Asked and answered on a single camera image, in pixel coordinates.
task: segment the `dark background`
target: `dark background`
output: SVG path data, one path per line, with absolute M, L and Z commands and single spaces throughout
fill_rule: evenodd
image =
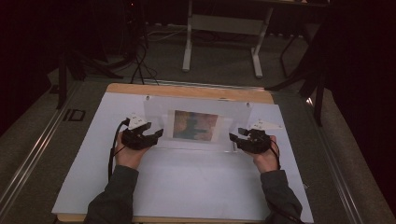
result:
M 94 16 L 100 11 L 100 4 L 92 8 L 92 2 L 3 1 L 0 13 L 0 134 L 50 88 L 47 73 L 58 67 L 59 54 L 65 48 L 73 46 L 90 57 L 104 59 L 107 50 L 114 51 L 121 46 L 122 28 L 111 32 L 111 36 L 104 36 L 107 20 L 101 21 Z M 144 3 L 148 24 L 186 23 L 187 1 L 150 0 Z M 240 7 L 244 9 L 240 12 L 253 18 L 263 16 L 254 4 Z M 216 10 L 219 14 L 228 15 L 231 11 L 227 5 L 219 8 L 222 8 Z M 323 21 L 320 13 L 285 7 L 274 12 L 268 28 L 269 33 L 288 37 L 299 33 L 294 24 L 301 18 L 323 21 L 307 51 L 311 56 L 306 57 L 304 63 L 315 63 L 318 50 L 325 58 L 326 87 L 332 91 L 393 213 L 396 211 L 394 8 L 393 3 L 385 1 L 334 1 Z M 198 4 L 196 9 L 205 12 L 207 7 Z M 124 20 L 124 8 L 115 7 L 114 10 L 116 19 L 113 22 L 118 24 Z

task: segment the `person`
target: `person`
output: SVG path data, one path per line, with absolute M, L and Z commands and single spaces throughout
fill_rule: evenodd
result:
M 134 187 L 139 175 L 137 167 L 143 155 L 149 150 L 131 150 L 117 139 L 116 167 L 105 191 L 96 196 L 88 206 L 85 224 L 126 224 L 134 216 Z M 276 137 L 271 136 L 272 148 L 279 153 Z M 276 155 L 267 150 L 261 154 L 247 153 L 261 173 L 262 190 L 271 209 L 265 223 L 302 223 L 299 219 L 302 206 L 288 186 L 285 171 L 278 170 Z

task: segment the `forearm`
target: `forearm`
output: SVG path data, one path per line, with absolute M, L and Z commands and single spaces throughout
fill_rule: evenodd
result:
M 133 194 L 138 174 L 134 169 L 117 165 L 105 191 L 90 202 L 84 223 L 130 224 L 134 216 Z
M 289 188 L 285 171 L 276 170 L 262 173 L 261 181 L 265 199 L 271 209 L 271 215 L 265 220 L 266 223 L 295 223 L 280 215 L 280 212 L 283 212 L 300 218 L 302 212 L 300 202 Z

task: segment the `white table leg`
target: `white table leg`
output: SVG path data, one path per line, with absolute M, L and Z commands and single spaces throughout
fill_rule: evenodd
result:
M 186 49 L 184 50 L 184 60 L 183 60 L 183 72 L 190 71 L 190 61 L 191 61 L 191 21 L 192 21 L 192 0 L 189 0 L 189 17 L 187 18 L 187 43 Z
M 251 49 L 251 57 L 253 60 L 254 73 L 257 78 L 262 78 L 262 65 L 260 64 L 259 51 L 260 48 L 262 47 L 262 41 L 264 40 L 265 32 L 267 30 L 269 21 L 271 19 L 272 12 L 273 12 L 273 8 L 271 7 L 268 8 L 267 15 L 265 16 L 265 21 L 262 23 L 262 29 L 260 31 L 259 41 L 256 47 Z

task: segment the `gray floor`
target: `gray floor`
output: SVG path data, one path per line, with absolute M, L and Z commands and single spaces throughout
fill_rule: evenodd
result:
M 159 30 L 160 28 L 155 27 L 151 30 Z M 181 28 L 183 27 L 166 28 L 169 29 L 166 32 L 174 32 Z M 163 37 L 164 35 L 149 36 L 149 48 L 144 62 L 149 67 L 151 74 L 143 69 L 144 77 L 154 76 L 155 72 L 151 70 L 154 69 L 157 72 L 156 78 L 161 81 L 232 87 L 271 86 L 285 79 L 281 72 L 278 56 L 288 40 L 280 36 L 268 36 L 263 42 L 260 53 L 264 72 L 264 78 L 262 79 L 254 77 L 250 59 L 249 48 L 256 41 L 253 37 L 241 38 L 236 42 L 213 43 L 209 41 L 211 39 L 210 35 L 195 34 L 191 70 L 188 73 L 181 71 L 185 37 L 183 35 Z M 233 35 L 223 35 L 223 37 L 234 38 Z M 291 71 L 299 62 L 305 49 L 306 44 L 302 39 L 297 39 L 290 47 L 285 56 L 288 71 Z M 139 55 L 143 57 L 143 50 L 139 51 Z M 111 80 L 88 69 L 90 74 L 86 82 L 80 83 L 82 87 L 77 90 L 77 95 L 83 97 L 75 98 L 67 108 L 87 107 L 86 120 L 90 120 L 89 118 L 93 117 L 95 108 L 100 103 L 100 95 L 105 91 L 106 85 L 113 81 L 130 82 L 135 68 L 136 64 L 131 64 L 131 66 L 118 71 L 117 74 L 124 76 L 123 80 Z M 49 74 L 49 76 L 53 79 L 53 82 L 56 82 L 57 71 Z M 140 83 L 140 80 L 136 78 L 134 83 Z M 286 88 L 283 92 L 294 94 L 300 85 L 301 83 L 297 83 Z M 288 105 L 300 104 L 301 102 L 296 101 L 296 98 L 298 99 L 298 97 L 289 98 Z M 2 180 L 0 191 L 3 192 L 6 189 L 7 183 L 50 122 L 55 113 L 56 100 L 56 95 L 43 95 L 0 139 L 0 147 L 7 148 L 7 153 L 3 153 L 0 157 L 0 178 Z M 314 201 L 310 201 L 316 223 L 349 222 L 346 221 L 349 220 L 347 213 L 343 212 L 343 202 L 340 200 L 342 197 L 331 198 L 331 195 L 339 195 L 339 193 L 343 194 L 344 192 L 350 192 L 353 202 L 355 202 L 350 206 L 356 206 L 358 217 L 360 217 L 360 219 L 351 221 L 352 223 L 396 223 L 360 154 L 353 135 L 337 109 L 331 93 L 325 91 L 322 112 L 323 128 L 318 129 L 320 134 L 323 134 L 324 141 L 330 146 L 330 152 L 317 152 L 312 149 L 304 152 L 305 146 L 306 148 L 312 148 L 315 143 L 309 141 L 310 133 L 304 131 L 306 127 L 298 126 L 302 122 L 296 120 L 296 118 L 299 117 L 293 111 L 289 111 L 288 115 L 284 116 L 284 119 L 292 124 L 290 128 L 294 130 L 294 135 L 290 136 L 290 141 L 300 143 L 296 146 L 301 148 L 298 151 L 302 152 L 296 154 L 299 169 L 306 171 L 304 173 L 307 176 L 303 176 L 303 178 L 311 180 L 308 184 L 310 187 L 307 189 L 307 194 L 318 195 L 319 190 L 322 192 L 319 197 L 314 197 Z M 64 122 L 58 127 L 62 130 L 56 131 L 53 135 L 46 151 L 42 154 L 36 168 L 26 181 L 21 194 L 15 199 L 14 205 L 9 209 L 3 223 L 51 223 L 55 216 L 50 213 L 50 209 L 56 199 L 57 190 L 64 180 L 64 176 L 58 175 L 67 174 L 69 165 L 77 153 L 78 144 L 84 138 L 84 135 L 82 135 L 69 139 L 67 135 L 74 136 L 72 133 L 75 132 L 84 133 L 89 125 L 88 121 L 79 125 L 73 122 Z M 59 151 L 57 150 L 59 145 L 67 145 L 71 149 L 70 151 Z M 341 180 L 339 176 L 333 176 L 332 172 L 329 172 L 330 169 L 326 168 L 329 167 L 327 164 L 330 162 L 327 159 L 329 153 L 331 154 L 330 157 L 336 161 L 335 168 L 342 174 Z M 346 189 L 331 188 L 337 181 L 345 182 Z

